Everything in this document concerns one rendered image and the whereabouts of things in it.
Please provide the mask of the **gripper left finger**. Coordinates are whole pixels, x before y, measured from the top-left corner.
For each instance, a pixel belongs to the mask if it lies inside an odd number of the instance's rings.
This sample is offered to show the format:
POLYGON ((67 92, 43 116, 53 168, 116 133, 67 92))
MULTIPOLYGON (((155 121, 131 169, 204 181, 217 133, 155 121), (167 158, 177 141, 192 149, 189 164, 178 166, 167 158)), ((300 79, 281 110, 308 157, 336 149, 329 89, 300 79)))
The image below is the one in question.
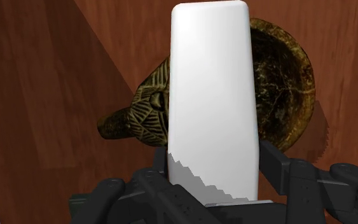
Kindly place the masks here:
POLYGON ((70 224, 222 224, 181 185, 167 179, 167 151, 155 150, 153 165, 131 181, 100 181, 70 224))

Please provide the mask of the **dark bronze bowl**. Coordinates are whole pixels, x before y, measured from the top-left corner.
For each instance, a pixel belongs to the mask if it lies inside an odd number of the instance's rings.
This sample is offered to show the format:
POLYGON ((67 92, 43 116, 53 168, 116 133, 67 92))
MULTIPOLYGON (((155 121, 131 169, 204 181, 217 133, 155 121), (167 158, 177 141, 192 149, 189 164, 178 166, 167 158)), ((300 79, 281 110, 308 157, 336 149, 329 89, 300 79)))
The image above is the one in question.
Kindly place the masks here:
POLYGON ((313 114, 315 79, 308 55, 283 28, 250 19, 258 134, 287 151, 313 114))

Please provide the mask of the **dark bronze carved figure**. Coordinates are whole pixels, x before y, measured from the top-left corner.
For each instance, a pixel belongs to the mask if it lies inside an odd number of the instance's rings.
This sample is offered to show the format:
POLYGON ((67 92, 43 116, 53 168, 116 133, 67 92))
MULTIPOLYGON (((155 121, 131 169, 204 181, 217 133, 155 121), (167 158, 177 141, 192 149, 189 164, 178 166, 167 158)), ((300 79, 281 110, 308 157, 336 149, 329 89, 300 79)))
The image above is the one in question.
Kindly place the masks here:
POLYGON ((168 145, 169 73, 167 57, 137 88, 131 104, 97 122, 104 139, 134 137, 149 146, 168 145))

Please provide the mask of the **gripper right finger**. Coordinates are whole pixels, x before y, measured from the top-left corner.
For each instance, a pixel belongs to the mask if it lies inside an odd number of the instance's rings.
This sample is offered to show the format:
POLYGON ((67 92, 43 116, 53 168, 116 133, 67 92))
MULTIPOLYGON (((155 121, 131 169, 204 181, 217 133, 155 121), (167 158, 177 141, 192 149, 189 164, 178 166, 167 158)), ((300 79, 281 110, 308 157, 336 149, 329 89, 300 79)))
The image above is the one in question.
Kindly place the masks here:
POLYGON ((324 171, 260 141, 259 170, 287 197, 286 224, 326 224, 325 212, 342 224, 358 224, 358 166, 337 163, 324 171))

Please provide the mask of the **white rounded rectangular block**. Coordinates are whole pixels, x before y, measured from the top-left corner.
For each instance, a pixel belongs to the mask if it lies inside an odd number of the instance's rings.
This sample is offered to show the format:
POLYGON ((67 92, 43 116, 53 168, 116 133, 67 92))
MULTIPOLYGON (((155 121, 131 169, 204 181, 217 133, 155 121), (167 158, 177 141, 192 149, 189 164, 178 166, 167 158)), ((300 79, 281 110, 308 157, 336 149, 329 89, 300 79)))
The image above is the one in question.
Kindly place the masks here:
POLYGON ((168 167, 169 181, 204 205, 258 198, 250 20, 242 0, 172 10, 168 167))

